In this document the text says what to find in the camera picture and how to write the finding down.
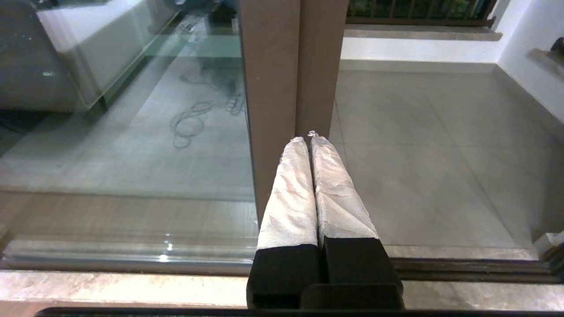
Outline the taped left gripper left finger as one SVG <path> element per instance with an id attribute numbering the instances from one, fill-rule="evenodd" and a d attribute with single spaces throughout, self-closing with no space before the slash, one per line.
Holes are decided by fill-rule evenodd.
<path id="1" fill-rule="evenodd" d="M 246 285 L 250 309 L 295 309 L 321 281 L 318 216 L 308 145 L 293 138 L 276 170 Z"/>

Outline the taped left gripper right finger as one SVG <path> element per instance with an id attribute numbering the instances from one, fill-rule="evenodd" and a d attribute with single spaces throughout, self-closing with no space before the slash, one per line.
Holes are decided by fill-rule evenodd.
<path id="1" fill-rule="evenodd" d="M 403 309 L 403 283 L 333 144 L 310 132 L 323 283 L 311 309 Z"/>

